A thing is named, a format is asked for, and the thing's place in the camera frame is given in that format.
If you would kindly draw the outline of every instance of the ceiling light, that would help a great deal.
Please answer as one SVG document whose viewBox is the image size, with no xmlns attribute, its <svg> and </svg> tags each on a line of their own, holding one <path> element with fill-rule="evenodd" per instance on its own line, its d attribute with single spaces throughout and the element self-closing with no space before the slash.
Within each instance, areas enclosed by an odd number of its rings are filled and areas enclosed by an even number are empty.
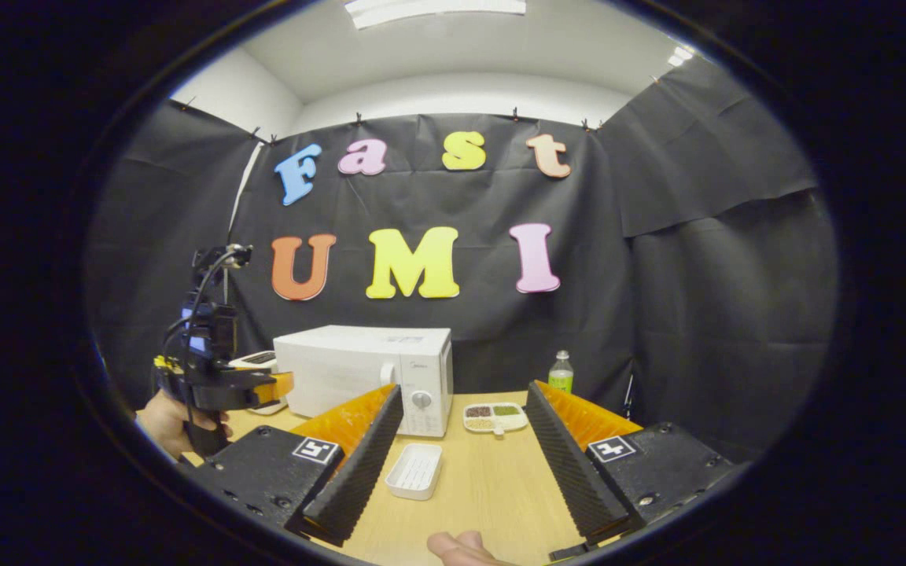
<svg viewBox="0 0 906 566">
<path fill-rule="evenodd" d="M 344 5 L 355 29 L 446 12 L 526 14 L 526 0 L 353 0 Z"/>
</svg>

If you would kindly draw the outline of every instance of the white microwave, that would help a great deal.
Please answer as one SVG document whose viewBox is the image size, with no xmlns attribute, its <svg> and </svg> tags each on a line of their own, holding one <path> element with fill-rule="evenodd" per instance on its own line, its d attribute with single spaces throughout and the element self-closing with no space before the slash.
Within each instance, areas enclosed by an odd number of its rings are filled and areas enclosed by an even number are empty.
<svg viewBox="0 0 906 566">
<path fill-rule="evenodd" d="M 453 404 L 450 329 L 321 326 L 273 340 L 280 372 L 292 372 L 292 412 L 314 417 L 343 402 L 399 384 L 398 434 L 443 437 Z"/>
</svg>

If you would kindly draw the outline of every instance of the table surface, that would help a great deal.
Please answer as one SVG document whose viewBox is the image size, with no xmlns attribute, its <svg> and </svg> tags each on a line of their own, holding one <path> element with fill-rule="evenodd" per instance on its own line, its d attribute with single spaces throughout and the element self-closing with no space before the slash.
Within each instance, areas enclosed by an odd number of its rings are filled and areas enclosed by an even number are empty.
<svg viewBox="0 0 906 566">
<path fill-rule="evenodd" d="M 397 436 L 366 511 L 352 537 L 338 549 L 327 548 L 385 566 L 439 566 L 425 547 L 436 531 L 478 530 L 485 548 L 500 560 L 521 566 L 550 562 L 551 551 L 584 540 L 569 515 L 551 469 L 543 459 L 531 426 L 506 431 L 503 438 L 463 427 L 463 408 L 474 402 L 518 402 L 526 391 L 454 395 L 444 438 Z M 236 440 L 260 425 L 289 430 L 305 418 L 283 409 L 273 415 L 230 411 Z M 398 498 L 384 483 L 407 444 L 439 444 L 443 448 L 436 490 L 428 501 Z M 187 454 L 197 465 L 195 454 Z"/>
</svg>

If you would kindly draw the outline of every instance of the hand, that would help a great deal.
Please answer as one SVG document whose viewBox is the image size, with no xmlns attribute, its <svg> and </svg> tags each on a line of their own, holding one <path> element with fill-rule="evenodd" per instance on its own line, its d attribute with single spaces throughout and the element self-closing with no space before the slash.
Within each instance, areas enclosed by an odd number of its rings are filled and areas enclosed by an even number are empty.
<svg viewBox="0 0 906 566">
<path fill-rule="evenodd" d="M 478 531 L 464 531 L 457 538 L 449 533 L 436 533 L 429 537 L 428 546 L 443 561 L 443 566 L 513 566 L 496 560 L 484 550 Z"/>
<path fill-rule="evenodd" d="M 217 426 L 201 411 L 192 410 L 191 417 L 194 424 L 205 430 L 215 430 Z M 153 441 L 169 452 L 173 458 L 180 458 L 180 454 L 183 452 L 194 451 L 187 438 L 187 432 L 184 431 L 184 423 L 187 422 L 187 407 L 183 402 L 176 401 L 167 395 L 166 391 L 159 390 L 159 393 L 146 404 L 145 409 L 141 409 L 138 419 L 139 424 L 152 437 Z M 219 419 L 226 422 L 230 420 L 230 415 L 219 413 Z M 223 429 L 226 429 L 226 436 L 233 436 L 233 429 L 230 429 L 229 425 L 223 425 Z"/>
</svg>

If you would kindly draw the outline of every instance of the green bottle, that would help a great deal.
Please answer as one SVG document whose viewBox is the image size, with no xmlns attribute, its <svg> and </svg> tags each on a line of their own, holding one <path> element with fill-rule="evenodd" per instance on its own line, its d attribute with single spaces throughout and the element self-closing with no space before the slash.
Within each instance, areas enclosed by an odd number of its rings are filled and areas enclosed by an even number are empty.
<svg viewBox="0 0 906 566">
<path fill-rule="evenodd" d="M 569 352 L 559 351 L 557 361 L 551 366 L 550 372 L 547 372 L 547 384 L 565 393 L 572 393 L 572 377 L 574 376 L 572 365 L 569 363 Z"/>
</svg>

